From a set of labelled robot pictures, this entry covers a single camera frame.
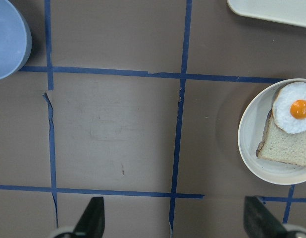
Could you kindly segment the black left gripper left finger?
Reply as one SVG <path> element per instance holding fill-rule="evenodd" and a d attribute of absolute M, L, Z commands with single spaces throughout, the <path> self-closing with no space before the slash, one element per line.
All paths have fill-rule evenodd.
<path fill-rule="evenodd" d="M 104 229 L 104 198 L 92 197 L 73 230 L 74 237 L 102 238 Z"/>

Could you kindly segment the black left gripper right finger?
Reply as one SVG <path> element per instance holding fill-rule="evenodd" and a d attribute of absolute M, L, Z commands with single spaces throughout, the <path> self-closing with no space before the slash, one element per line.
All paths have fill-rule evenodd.
<path fill-rule="evenodd" d="M 244 230 L 249 238 L 285 238 L 284 226 L 256 196 L 244 199 Z"/>

